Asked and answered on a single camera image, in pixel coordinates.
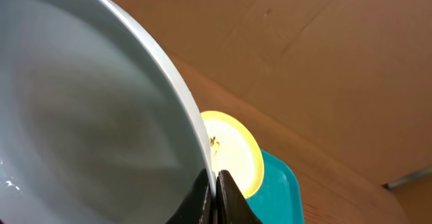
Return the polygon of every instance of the white plate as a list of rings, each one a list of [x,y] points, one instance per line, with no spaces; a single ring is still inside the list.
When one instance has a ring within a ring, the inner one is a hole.
[[[109,0],[0,0],[0,219],[164,223],[209,139],[159,45]]]

